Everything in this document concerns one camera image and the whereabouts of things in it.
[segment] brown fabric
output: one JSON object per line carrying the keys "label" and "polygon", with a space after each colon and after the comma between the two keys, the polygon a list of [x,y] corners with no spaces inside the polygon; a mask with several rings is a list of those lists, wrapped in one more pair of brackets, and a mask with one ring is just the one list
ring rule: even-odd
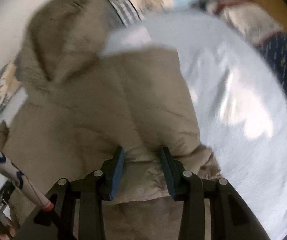
{"label": "brown fabric", "polygon": [[[106,4],[53,0],[32,19],[20,58],[29,98],[12,122],[4,153],[46,193],[60,178],[81,179],[99,169],[121,145],[126,159],[118,195],[104,207],[107,239],[125,239],[114,236],[126,227],[112,219],[123,212],[133,228],[129,239],[176,239],[171,232],[178,231],[182,204],[167,197],[156,150],[168,146],[203,178],[216,179],[220,170],[211,149],[200,144],[176,51],[98,58],[109,34]],[[33,209],[20,192],[11,204],[20,223]],[[155,219],[142,223],[141,211]]]}

